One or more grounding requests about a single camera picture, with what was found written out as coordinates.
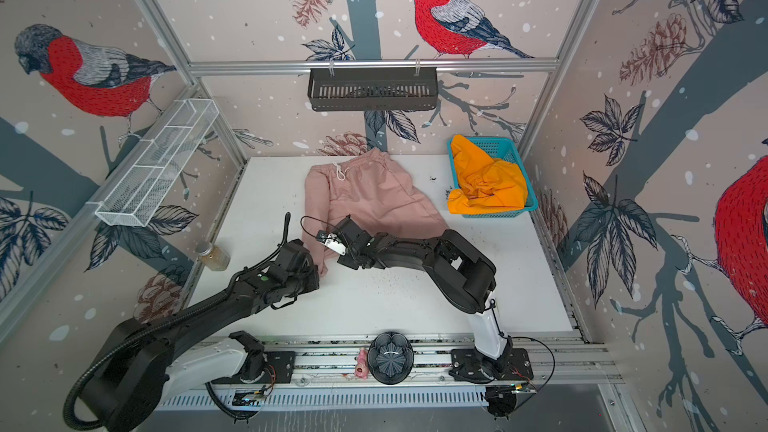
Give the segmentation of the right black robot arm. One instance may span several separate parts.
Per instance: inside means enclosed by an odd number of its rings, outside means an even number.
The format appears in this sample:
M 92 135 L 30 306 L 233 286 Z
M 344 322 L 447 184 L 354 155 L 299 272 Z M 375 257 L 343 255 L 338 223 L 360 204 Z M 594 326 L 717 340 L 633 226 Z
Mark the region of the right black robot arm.
M 461 350 L 449 374 L 458 381 L 487 384 L 504 378 L 512 365 L 512 339 L 496 315 L 496 267 L 453 229 L 427 239 L 370 235 L 350 217 L 317 240 L 339 255 L 350 269 L 407 268 L 425 272 L 446 300 L 468 315 L 474 348 Z

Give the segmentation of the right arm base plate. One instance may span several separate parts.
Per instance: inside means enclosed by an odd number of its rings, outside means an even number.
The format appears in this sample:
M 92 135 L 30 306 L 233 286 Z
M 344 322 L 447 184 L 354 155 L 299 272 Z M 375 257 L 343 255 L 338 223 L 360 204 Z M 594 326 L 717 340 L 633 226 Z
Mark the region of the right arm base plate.
M 491 359 L 476 349 L 453 349 L 448 373 L 456 381 L 473 384 L 533 378 L 528 352 L 521 348 L 507 348 L 498 359 Z

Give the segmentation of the pink shorts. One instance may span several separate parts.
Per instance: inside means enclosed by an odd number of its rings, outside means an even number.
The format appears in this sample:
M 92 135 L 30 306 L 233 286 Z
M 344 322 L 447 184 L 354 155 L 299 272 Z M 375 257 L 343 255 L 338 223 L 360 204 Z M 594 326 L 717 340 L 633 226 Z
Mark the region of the pink shorts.
M 316 239 L 349 216 L 371 235 L 379 232 L 413 239 L 440 236 L 448 226 L 411 175 L 377 149 L 342 163 L 316 165 L 305 179 L 302 241 L 319 274 L 334 252 Z

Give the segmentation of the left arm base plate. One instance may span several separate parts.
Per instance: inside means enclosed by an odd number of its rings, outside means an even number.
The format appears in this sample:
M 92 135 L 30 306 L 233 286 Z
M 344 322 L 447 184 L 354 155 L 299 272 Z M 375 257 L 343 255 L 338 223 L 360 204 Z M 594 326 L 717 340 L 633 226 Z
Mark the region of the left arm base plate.
M 293 351 L 251 352 L 228 384 L 287 384 L 291 382 L 296 353 Z

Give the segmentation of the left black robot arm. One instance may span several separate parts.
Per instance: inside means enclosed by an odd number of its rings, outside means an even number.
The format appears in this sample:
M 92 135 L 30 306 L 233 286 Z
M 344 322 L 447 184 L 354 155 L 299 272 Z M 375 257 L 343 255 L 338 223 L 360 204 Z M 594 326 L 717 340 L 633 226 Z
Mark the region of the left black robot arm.
M 267 308 L 273 310 L 317 290 L 319 272 L 299 239 L 282 239 L 261 262 L 235 273 L 226 288 L 169 317 L 128 319 L 109 335 L 68 393 L 62 416 L 77 431 L 131 431 L 165 400 L 199 385 L 234 378 L 277 381 L 252 334 L 230 333 L 209 347 L 203 341 Z

